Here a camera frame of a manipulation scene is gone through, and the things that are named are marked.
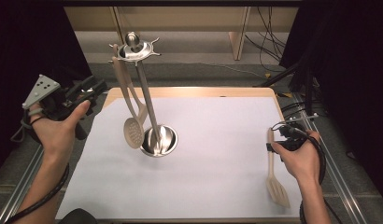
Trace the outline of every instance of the table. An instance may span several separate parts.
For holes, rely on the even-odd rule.
[[[169,91],[171,91],[172,93],[176,93],[177,96],[203,96],[203,95],[205,95],[205,96],[217,96],[217,97],[220,97],[220,96],[260,96],[260,95],[261,96],[273,96],[272,92],[270,92],[267,89],[255,89],[255,88],[193,88],[193,87],[189,87],[189,88],[151,88],[150,91],[152,92],[152,94],[154,94],[154,96],[157,96],[157,97],[168,96]],[[137,92],[138,92],[138,95],[141,95],[141,90],[137,90]],[[111,90],[109,92],[109,95],[108,95],[106,101],[105,101],[105,107],[110,105],[115,99],[121,98],[121,97],[122,97],[122,95],[121,95],[120,89]],[[311,124],[308,124],[307,128],[316,130],[315,126],[313,125],[313,127],[312,127]],[[331,179],[334,179],[338,182],[338,179],[341,178],[341,175],[336,173],[335,167],[334,167],[334,169],[332,168],[331,164],[333,164],[333,159],[332,159],[331,153],[326,149],[326,146],[324,146],[324,149],[326,150],[328,164],[329,164],[328,172],[331,175]],[[23,178],[21,179],[18,186],[15,188],[13,194],[11,195],[11,198],[9,199],[8,203],[6,204],[6,209],[3,211],[3,213],[0,217],[0,223],[3,223],[7,219],[7,217],[14,215],[15,212],[17,211],[17,207],[20,205],[20,203],[21,203],[21,201],[22,201],[22,199],[26,193],[26,190],[28,189],[29,184],[32,182],[32,180],[34,178],[35,172],[38,169],[38,164],[41,160],[42,153],[43,153],[43,150],[40,147],[36,151],[35,156],[31,160],[30,165],[25,170],[25,174],[24,174]],[[343,182],[340,182],[340,184],[342,184],[339,187],[340,190],[349,190],[347,187],[347,184],[345,184]],[[345,200],[347,202],[350,202],[350,201],[354,202],[354,204],[347,206],[347,208],[350,209],[350,211],[352,213],[355,213],[352,216],[352,219],[353,220],[362,220],[359,223],[365,223],[363,214],[361,213],[361,209],[359,209],[358,205],[355,204],[355,200],[353,199],[352,194],[350,192],[346,192],[346,193],[344,193],[344,195],[345,195],[344,197],[346,198]],[[290,218],[290,220],[291,221],[297,221],[297,218]],[[274,221],[274,220],[272,218],[270,218],[269,220],[264,219],[264,218],[260,218],[259,220],[257,220],[255,218],[255,219],[243,219],[242,221],[267,222],[267,221]]]
[[[291,208],[273,203],[265,186],[266,133],[282,119],[271,89],[151,88],[150,93],[158,121],[178,133],[177,148],[159,159],[129,148],[122,124],[130,114],[120,89],[112,89],[57,218],[81,207],[98,220],[115,222],[298,220],[300,191],[279,157],[276,176]]]

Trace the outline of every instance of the circular base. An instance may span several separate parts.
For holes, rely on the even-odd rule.
[[[150,157],[163,157],[170,154],[177,147],[177,133],[166,125],[158,125],[160,142],[157,143],[152,128],[145,131],[145,141],[140,149]]]

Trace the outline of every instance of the wrist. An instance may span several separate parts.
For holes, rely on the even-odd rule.
[[[71,153],[72,153],[71,149],[60,150],[60,149],[44,148],[43,162],[52,166],[68,164]]]
[[[56,179],[63,175],[67,164],[68,160],[43,156],[43,161],[39,170]]]
[[[322,187],[316,178],[299,178],[297,179],[297,183],[302,194],[304,192],[318,192],[319,194],[322,193]]]

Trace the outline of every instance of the white paper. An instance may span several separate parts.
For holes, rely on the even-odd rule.
[[[299,216],[300,191],[278,155],[275,174],[291,208],[273,203],[265,185],[267,130],[280,121],[273,98],[152,100],[158,123],[177,132],[177,148],[162,158],[131,149],[123,137],[131,114],[116,100],[96,116],[57,218],[76,208],[98,219]]]

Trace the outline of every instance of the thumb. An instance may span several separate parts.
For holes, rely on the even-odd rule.
[[[285,149],[282,145],[280,145],[279,143],[277,142],[272,142],[271,143],[271,147],[273,148],[273,150],[278,153],[280,156],[282,156],[284,153],[287,153],[288,150]]]
[[[89,110],[91,102],[86,100],[83,101],[83,103],[79,104],[75,110],[72,112],[72,114],[69,115],[69,117],[65,120],[66,123],[72,126],[76,126],[78,121],[83,118],[83,116],[86,114],[87,110]]]

